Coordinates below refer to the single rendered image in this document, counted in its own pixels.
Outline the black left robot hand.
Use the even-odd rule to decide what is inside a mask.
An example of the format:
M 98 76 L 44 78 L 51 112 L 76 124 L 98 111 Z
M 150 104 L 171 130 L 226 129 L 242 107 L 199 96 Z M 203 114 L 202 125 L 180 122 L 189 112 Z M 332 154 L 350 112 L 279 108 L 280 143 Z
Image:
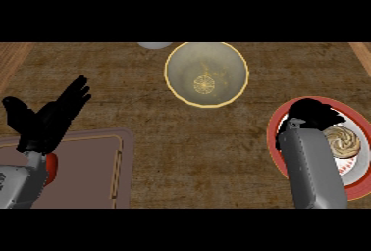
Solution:
M 20 153 L 35 151 L 48 154 L 56 149 L 70 122 L 91 98 L 88 91 L 87 79 L 79 75 L 57 99 L 36 112 L 16 97 L 2 98 L 7 125 L 20 135 L 16 148 Z

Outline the pale grey round object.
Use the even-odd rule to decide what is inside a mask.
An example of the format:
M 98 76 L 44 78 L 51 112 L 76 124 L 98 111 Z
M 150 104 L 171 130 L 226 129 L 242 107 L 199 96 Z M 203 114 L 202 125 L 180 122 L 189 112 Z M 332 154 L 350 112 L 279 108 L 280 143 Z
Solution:
M 171 42 L 137 42 L 138 46 L 146 49 L 162 49 L 171 45 Z

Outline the red vegetable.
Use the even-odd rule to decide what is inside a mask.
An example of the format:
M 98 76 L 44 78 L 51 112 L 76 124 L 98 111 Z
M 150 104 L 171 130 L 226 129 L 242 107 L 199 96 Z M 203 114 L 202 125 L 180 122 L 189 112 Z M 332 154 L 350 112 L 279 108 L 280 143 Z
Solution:
M 57 156 L 54 153 L 48 153 L 45 155 L 45 170 L 47 170 L 47 179 L 44 182 L 44 186 L 47 186 L 56 178 L 57 173 Z

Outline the white plate with red rim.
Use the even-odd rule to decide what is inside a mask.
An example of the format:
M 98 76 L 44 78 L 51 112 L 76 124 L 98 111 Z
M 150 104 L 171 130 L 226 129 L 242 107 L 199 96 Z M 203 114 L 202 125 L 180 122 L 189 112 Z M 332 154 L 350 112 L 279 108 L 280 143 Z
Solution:
M 330 130 L 330 143 L 338 175 L 344 185 L 347 200 L 371 195 L 371 123 L 362 115 L 330 98 L 311 96 L 311 99 L 329 104 L 332 110 L 344 118 Z

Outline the beige bowl with yellow rim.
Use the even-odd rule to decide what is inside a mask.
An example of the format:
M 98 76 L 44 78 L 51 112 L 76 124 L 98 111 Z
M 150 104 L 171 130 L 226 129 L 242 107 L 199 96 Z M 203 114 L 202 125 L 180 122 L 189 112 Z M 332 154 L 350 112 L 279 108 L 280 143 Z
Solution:
M 228 105 L 249 80 L 246 60 L 224 42 L 184 42 L 169 53 L 163 79 L 178 100 L 200 109 Z

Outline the brown cutting board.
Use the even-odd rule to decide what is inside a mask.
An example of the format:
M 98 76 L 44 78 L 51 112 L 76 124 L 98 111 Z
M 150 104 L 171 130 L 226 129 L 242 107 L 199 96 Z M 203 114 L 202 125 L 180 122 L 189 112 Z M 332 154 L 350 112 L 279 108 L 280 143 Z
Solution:
M 17 137 L 0 138 L 0 165 L 23 166 Z M 54 181 L 42 187 L 32 209 L 125 209 L 129 203 L 132 133 L 125 128 L 72 131 L 51 152 Z

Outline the cupcake with beige frosting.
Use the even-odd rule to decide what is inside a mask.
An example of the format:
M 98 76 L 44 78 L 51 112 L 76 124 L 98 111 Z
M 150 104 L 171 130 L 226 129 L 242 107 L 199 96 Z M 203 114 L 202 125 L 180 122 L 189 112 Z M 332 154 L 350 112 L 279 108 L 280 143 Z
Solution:
M 339 159 L 351 158 L 360 151 L 360 140 L 344 126 L 333 125 L 323 130 L 332 154 Z

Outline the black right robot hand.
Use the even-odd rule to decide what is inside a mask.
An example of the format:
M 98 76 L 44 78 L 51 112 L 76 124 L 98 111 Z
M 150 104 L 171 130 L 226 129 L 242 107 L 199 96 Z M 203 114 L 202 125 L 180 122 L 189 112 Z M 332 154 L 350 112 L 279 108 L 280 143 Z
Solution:
M 286 123 L 292 118 L 304 121 L 299 125 L 301 128 L 314 128 L 319 131 L 323 131 L 332 125 L 345 122 L 345 119 L 332 109 L 332 106 L 311 98 L 302 98 L 291 105 L 288 109 L 288 117 L 282 121 L 276 134 L 280 134 L 285 131 Z

